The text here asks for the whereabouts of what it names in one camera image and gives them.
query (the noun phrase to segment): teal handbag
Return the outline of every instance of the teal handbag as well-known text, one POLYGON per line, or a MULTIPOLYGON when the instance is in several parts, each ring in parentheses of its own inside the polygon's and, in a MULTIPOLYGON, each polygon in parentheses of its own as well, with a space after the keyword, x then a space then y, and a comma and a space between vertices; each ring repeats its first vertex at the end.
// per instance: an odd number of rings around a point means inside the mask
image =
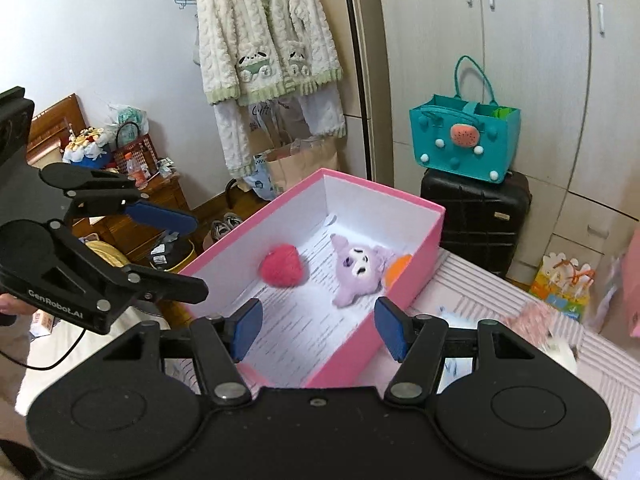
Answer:
POLYGON ((499 184, 515 156, 520 110, 500 106, 491 82, 471 57, 462 56, 453 73, 456 95, 434 94, 409 111, 415 160, 425 168, 499 184), (481 73, 491 94, 489 104, 460 97, 458 69, 468 59, 481 73))

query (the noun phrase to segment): pink box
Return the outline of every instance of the pink box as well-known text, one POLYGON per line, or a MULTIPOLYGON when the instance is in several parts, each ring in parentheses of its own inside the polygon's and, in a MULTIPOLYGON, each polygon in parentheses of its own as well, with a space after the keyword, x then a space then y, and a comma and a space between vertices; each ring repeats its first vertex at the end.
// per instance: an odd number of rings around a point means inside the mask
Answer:
POLYGON ((373 304, 386 295, 407 309, 431 279, 444 208, 416 196, 331 170, 319 170, 251 216, 188 265, 183 274, 209 285, 191 305, 194 316, 225 316, 250 297, 264 305, 262 331, 239 365, 252 388, 351 386, 382 345, 373 304), (338 309, 330 234, 379 244, 411 262, 389 290, 338 309), (274 289, 260 282, 263 258, 279 244, 295 245, 308 261, 304 285, 274 289))
POLYGON ((640 228, 622 264, 622 295, 631 337, 640 337, 640 228))

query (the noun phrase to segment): sneaker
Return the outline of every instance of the sneaker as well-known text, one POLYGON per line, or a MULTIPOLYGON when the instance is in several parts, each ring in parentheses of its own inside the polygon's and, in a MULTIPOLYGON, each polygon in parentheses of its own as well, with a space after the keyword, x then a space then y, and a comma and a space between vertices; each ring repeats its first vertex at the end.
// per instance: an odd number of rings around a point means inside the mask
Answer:
POLYGON ((223 219, 230 229, 235 229, 242 223, 242 219, 235 213, 225 213, 223 219))
POLYGON ((231 232, 231 227, 226 222, 220 220, 214 220, 211 223, 211 237, 218 241, 223 236, 228 235, 231 232))

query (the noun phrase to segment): purple plush toy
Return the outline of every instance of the purple plush toy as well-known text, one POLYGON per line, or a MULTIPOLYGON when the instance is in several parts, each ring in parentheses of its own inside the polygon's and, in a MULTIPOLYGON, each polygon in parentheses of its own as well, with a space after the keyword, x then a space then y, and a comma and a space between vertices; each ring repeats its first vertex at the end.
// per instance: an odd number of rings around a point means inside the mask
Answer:
POLYGON ((331 235, 331 242, 338 254, 335 275, 340 282, 334 305, 348 306, 356 296, 376 292, 386 264, 394 256, 393 251, 381 246, 349 244, 347 238, 340 235, 331 235))

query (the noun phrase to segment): blue gripper pad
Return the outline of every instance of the blue gripper pad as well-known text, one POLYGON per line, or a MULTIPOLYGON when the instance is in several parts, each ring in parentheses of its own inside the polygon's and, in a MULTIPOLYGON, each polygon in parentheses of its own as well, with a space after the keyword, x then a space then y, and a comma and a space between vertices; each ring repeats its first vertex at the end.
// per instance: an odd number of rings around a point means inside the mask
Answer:
POLYGON ((255 298, 247 301, 229 318, 233 333, 229 355, 235 362, 242 361, 262 329, 262 303, 255 298))
POLYGON ((398 362, 404 361, 409 352, 410 342, 405 338, 406 320, 411 323, 404 312, 396 307, 389 299, 380 297, 376 300, 373 319, 376 329, 385 342, 391 357, 398 362))
POLYGON ((152 202, 139 200, 124 209, 134 222, 149 225, 161 231, 172 231, 187 235, 198 227, 195 216, 175 209, 167 209, 152 202))

